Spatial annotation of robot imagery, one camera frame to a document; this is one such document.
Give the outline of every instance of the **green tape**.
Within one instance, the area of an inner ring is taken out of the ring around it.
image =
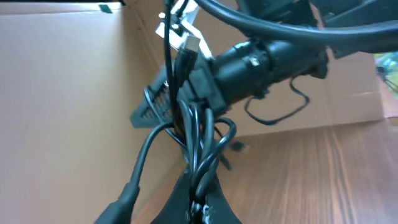
[[[99,9],[101,12],[112,13],[112,10],[109,8],[109,6],[105,4],[99,5]]]

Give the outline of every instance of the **cardboard wall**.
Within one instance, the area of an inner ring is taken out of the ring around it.
[[[157,68],[115,4],[0,3],[1,223],[92,223],[128,182],[149,133],[129,115]],[[162,133],[136,211],[179,158]]]
[[[236,8],[234,0],[221,2]],[[140,15],[144,31],[153,46],[150,50],[154,60],[162,63],[162,39],[154,32],[159,25],[158,15],[164,10],[161,1],[135,0],[128,3]],[[238,30],[203,10],[199,11],[195,26],[202,31],[213,55],[221,54],[234,44],[246,40]],[[295,81],[296,87],[306,93],[312,102],[299,114],[276,126],[264,126],[249,118],[243,111],[243,101],[233,105],[227,116],[238,125],[238,136],[382,119],[373,56],[358,53],[341,60],[334,60],[330,56],[330,61],[326,80],[308,76]],[[273,85],[270,91],[265,100],[252,102],[250,110],[256,116],[275,119],[303,103],[300,96],[291,92],[288,81]]]

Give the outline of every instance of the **robotic arm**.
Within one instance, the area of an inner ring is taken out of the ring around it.
[[[326,48],[336,58],[358,51],[398,50],[398,1],[395,0],[236,0],[238,11],[213,0],[165,0],[156,33],[165,40],[165,68],[145,90],[131,115],[135,128],[154,128],[145,141],[134,172],[120,198],[96,223],[129,223],[139,192],[146,154],[156,134],[166,129],[188,162],[173,193],[153,223],[240,223],[225,200],[216,175],[223,149],[236,133],[229,107],[247,97],[245,110],[256,121],[275,125],[298,113],[310,98],[296,89],[294,78],[326,78]],[[318,8],[324,29],[317,28],[310,3]],[[201,32],[192,26],[199,7],[239,29],[248,39],[212,56]],[[178,50],[171,60],[170,47]],[[250,101],[290,79],[305,104],[279,119],[266,121],[248,111]],[[229,132],[214,140],[215,123]]]

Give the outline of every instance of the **wall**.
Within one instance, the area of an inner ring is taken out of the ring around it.
[[[149,130],[129,115],[156,68],[120,6],[0,4],[1,223],[92,223],[129,180]],[[180,158],[162,133],[138,211]]]
[[[221,1],[236,8],[233,0]],[[141,17],[145,32],[151,41],[154,60],[162,61],[162,39],[155,34],[159,25],[158,15],[163,11],[161,1],[128,1]],[[238,30],[199,11],[195,26],[200,29],[213,55],[218,55],[234,44],[245,40]],[[245,102],[233,105],[227,114],[238,125],[238,135],[261,134],[289,129],[311,128],[331,124],[353,123],[381,119],[382,106],[372,55],[358,53],[339,61],[330,56],[328,78],[318,80],[300,77],[295,81],[299,90],[306,93],[311,104],[299,114],[276,126],[263,126],[249,118],[243,111]],[[303,103],[292,93],[288,81],[273,85],[271,93],[263,101],[253,101],[251,111],[258,117],[274,119],[285,115]]]

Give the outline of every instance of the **cardboard edge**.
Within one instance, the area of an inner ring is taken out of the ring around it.
[[[123,7],[120,2],[104,2],[104,3],[0,2],[0,16],[101,11],[99,7],[99,5],[101,4],[108,5],[108,7],[111,10],[120,10]]]

